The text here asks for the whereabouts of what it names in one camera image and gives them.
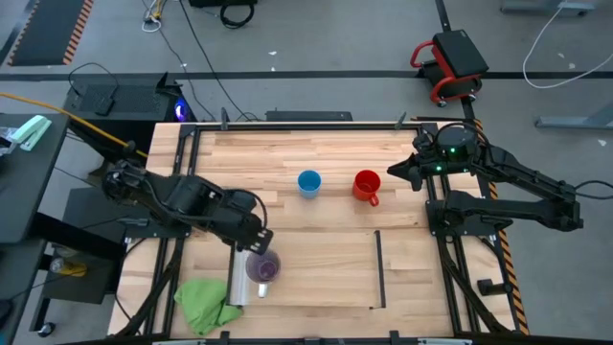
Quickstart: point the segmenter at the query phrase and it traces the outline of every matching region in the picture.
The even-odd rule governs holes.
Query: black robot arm
[[[199,176],[162,176],[133,162],[120,161],[102,183],[107,197],[120,203],[140,203],[163,226],[172,229],[189,224],[216,234],[239,249],[263,254],[272,240],[272,231],[251,213],[261,199],[244,190],[222,189]]]
[[[388,173],[411,182],[414,191],[420,190],[422,180],[429,176],[477,174],[490,182],[510,183],[541,200],[482,199],[451,191],[441,209],[440,217],[445,225],[459,225],[467,217],[481,215],[536,220],[560,231],[583,227],[575,187],[521,165],[508,151],[491,145],[487,139],[478,140],[478,131],[472,126],[459,125],[463,127],[443,126],[433,139],[426,133],[419,135],[413,141],[417,153],[390,167]]]

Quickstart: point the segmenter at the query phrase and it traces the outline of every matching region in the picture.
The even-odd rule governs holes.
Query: green towel
[[[240,309],[225,305],[225,297],[226,284],[218,279],[192,279],[174,294],[192,331],[200,336],[242,315]]]

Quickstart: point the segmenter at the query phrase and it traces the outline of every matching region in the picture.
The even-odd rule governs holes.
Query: wooden table
[[[179,126],[157,125],[149,171],[171,173]],[[232,338],[388,337],[390,330],[398,330],[400,336],[452,335],[438,248],[425,215],[425,186],[413,192],[408,182],[386,173],[390,165],[414,151],[415,135],[414,130],[204,132],[195,173],[222,187],[244,188],[261,196],[269,214],[268,227],[275,232],[271,248],[281,254],[284,277],[282,283],[280,277],[278,284],[270,286],[271,297],[274,292],[278,298],[254,297],[255,303],[244,308],[242,318],[208,337],[219,337],[221,331],[230,331]],[[191,151],[190,141],[185,157]],[[182,173],[187,164],[186,158]],[[297,176],[307,169],[316,170],[323,179],[321,192],[313,200],[302,199],[297,191]],[[353,178],[363,169],[381,177],[378,207],[352,197]],[[452,189],[481,195],[476,178],[467,173],[451,175],[449,180]],[[442,196],[440,183],[437,189]],[[380,230],[382,244],[384,309],[378,308],[375,230]],[[146,240],[125,260],[118,297],[130,314],[149,292],[158,241]],[[464,248],[475,290],[480,279],[502,282],[496,257],[486,246],[478,239],[464,238]],[[216,236],[194,231],[185,244],[179,284],[203,277],[226,281],[229,256],[229,247]],[[458,288],[456,293],[467,330],[464,298]],[[160,297],[157,332],[166,296],[164,292]],[[482,299],[501,323],[513,328],[507,296]],[[109,333],[126,321],[116,306]],[[194,337],[180,307],[174,313],[171,336]]]

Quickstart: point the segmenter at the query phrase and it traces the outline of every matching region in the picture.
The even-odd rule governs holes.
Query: metal can
[[[57,274],[82,277],[87,273],[87,265],[69,262],[63,258],[57,258],[51,262],[51,271]]]

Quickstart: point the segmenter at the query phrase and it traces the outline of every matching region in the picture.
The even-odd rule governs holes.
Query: concrete floor
[[[0,41],[25,7],[25,0],[0,0]],[[454,28],[466,29],[481,50],[490,71],[519,71],[534,37],[547,21],[537,15],[504,15],[491,0],[446,1]],[[584,18],[560,18],[542,39],[530,70],[589,69],[613,49],[613,2]],[[181,72],[159,34],[141,32],[140,0],[95,3],[74,62],[69,66],[9,67],[0,74],[68,73],[89,61],[111,72]],[[252,23],[229,31],[202,10],[188,7],[196,32],[217,71],[408,70],[413,48],[440,30],[432,1],[419,0],[261,0]],[[169,0],[164,12],[165,34],[191,72],[208,72],[203,56],[188,32],[179,4]],[[276,51],[274,57],[269,52]],[[612,70],[613,63],[604,67]],[[92,68],[86,73],[100,73]],[[538,80],[546,84],[556,80]],[[260,116],[274,108],[287,110],[349,110],[355,120],[394,120],[411,116],[463,117],[453,103],[438,109],[427,98],[424,80],[225,80],[225,87],[244,111]],[[215,115],[225,106],[237,112],[216,82],[195,80],[201,102]],[[522,80],[485,80],[475,114],[494,145],[514,153],[522,163],[570,183],[587,179],[613,181],[613,135],[603,131],[538,130],[540,115],[590,114],[612,102],[613,80],[579,80],[553,90],[536,90]],[[0,91],[62,105],[65,81],[0,82]],[[191,101],[191,92],[186,92]],[[196,115],[204,118],[201,109]],[[46,109],[0,99],[0,111],[45,113]],[[80,176],[99,162],[91,149],[67,140],[57,162]],[[42,212],[63,216],[68,191],[84,185],[54,171]],[[611,194],[607,190],[592,193]],[[530,199],[522,191],[500,186],[502,198]],[[509,229],[515,270],[533,334],[613,339],[613,214],[607,201],[581,200],[585,228],[559,233],[528,221]],[[112,308],[54,302],[50,321],[58,323],[53,336],[39,339],[27,332],[37,294],[22,321],[15,344],[55,344],[105,336]]]

